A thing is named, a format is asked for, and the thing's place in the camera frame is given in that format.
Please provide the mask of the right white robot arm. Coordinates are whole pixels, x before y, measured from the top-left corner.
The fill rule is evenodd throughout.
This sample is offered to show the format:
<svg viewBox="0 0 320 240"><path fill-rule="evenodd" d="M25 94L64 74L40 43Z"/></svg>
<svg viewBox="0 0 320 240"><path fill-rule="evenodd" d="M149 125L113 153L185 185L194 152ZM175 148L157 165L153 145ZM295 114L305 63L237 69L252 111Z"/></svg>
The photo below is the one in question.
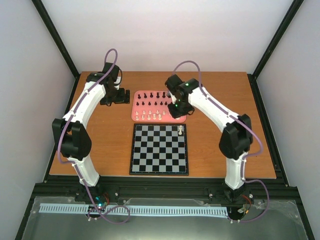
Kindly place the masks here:
<svg viewBox="0 0 320 240"><path fill-rule="evenodd" d="M218 147L226 157L223 194L228 202L234 203L245 190L246 154L253 143L250 117L229 110L194 78L182 81L174 74L166 80L165 86L172 100L167 107L174 119L192 115L198 109L221 131Z"/></svg>

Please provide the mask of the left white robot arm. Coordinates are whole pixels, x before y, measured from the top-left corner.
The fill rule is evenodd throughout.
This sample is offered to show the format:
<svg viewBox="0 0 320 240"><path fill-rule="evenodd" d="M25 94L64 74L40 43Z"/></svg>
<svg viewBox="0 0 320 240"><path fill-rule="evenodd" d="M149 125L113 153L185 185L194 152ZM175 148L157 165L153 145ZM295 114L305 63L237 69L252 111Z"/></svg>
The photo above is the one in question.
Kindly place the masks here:
<svg viewBox="0 0 320 240"><path fill-rule="evenodd" d="M86 195L92 201L103 198L104 188L98 185L100 175L92 162L92 140L87 132L88 122L97 105L128 104L130 91L120 87L122 70L106 62L103 70L90 73L83 90L71 109L61 118L54 119L52 131L57 158L61 164L70 164L80 184L87 186Z"/></svg>

